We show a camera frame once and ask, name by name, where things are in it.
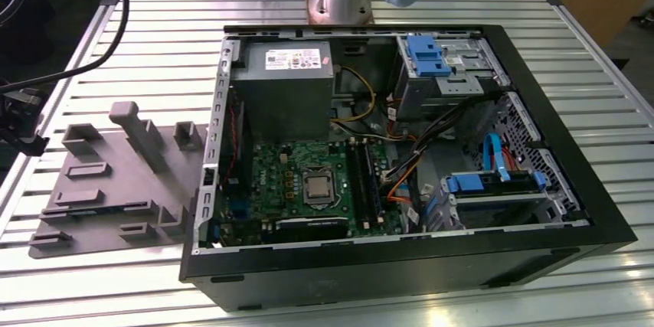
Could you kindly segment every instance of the power supply label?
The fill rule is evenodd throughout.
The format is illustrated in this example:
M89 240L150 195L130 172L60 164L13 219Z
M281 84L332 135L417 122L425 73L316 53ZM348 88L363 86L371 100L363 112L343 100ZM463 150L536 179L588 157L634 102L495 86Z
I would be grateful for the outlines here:
M285 49L265 52L265 70L320 69L319 49Z

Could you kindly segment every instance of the gray plastic holder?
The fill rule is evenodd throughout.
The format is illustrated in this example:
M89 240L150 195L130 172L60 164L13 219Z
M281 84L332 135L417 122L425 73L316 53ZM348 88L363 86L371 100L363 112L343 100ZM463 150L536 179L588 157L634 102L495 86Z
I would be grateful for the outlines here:
M157 128L137 118L133 102L114 103L109 120L122 132L70 125L68 149L32 258L178 244L197 191L206 127Z

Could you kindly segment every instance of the green motherboard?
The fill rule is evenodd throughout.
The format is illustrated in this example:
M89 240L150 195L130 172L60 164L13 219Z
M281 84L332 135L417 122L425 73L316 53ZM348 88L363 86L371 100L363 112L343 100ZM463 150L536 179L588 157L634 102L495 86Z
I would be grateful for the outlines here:
M368 143L375 176L388 169L384 145ZM383 211L380 221L361 226L356 218L352 180L344 142L293 142L257 145L253 158L251 218L337 216L349 222L348 237L399 234L397 210Z

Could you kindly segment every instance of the red wire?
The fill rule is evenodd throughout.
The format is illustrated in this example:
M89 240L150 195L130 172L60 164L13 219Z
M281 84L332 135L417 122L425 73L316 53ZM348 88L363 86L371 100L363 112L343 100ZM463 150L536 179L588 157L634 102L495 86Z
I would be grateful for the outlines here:
M515 158L511 155L511 152L508 151L508 149L505 147L501 148L501 152L507 156L508 166L509 166L511 170L516 170L517 169L517 164L515 162Z
M229 107L228 111L229 111L229 115L232 116L231 126L232 126L233 156L232 156L232 162L228 164L226 175L224 176L222 182L220 183L220 188L224 187L224 184L226 183L226 180L229 179L229 174L232 173L232 169L233 169L233 166L236 165L236 158L237 158L236 114L233 113L233 106Z

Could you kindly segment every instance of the blue tab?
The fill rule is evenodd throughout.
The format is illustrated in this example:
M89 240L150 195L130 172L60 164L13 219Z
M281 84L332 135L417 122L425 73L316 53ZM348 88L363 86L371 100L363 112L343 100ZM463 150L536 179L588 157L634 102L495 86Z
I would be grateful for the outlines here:
M481 178L477 174L455 176L461 191L483 191Z
M499 139L497 133L485 134L483 139L483 169L485 171L492 170L492 161L495 161L496 170L501 181L511 180L508 175L507 166L503 163L501 155L501 140Z
M449 189L449 193L456 193L459 191L459 183L456 182L456 179L447 179L447 187Z
M433 196L431 198L429 204L427 204L427 209L424 210L424 215L428 216L431 214L433 207L436 207L436 202L437 202L437 196Z
M537 189L543 190L547 187L547 179L541 172L533 172L535 184L537 184Z
M443 60L443 49L432 36L407 36L407 48L419 77L445 77L451 74L451 68Z

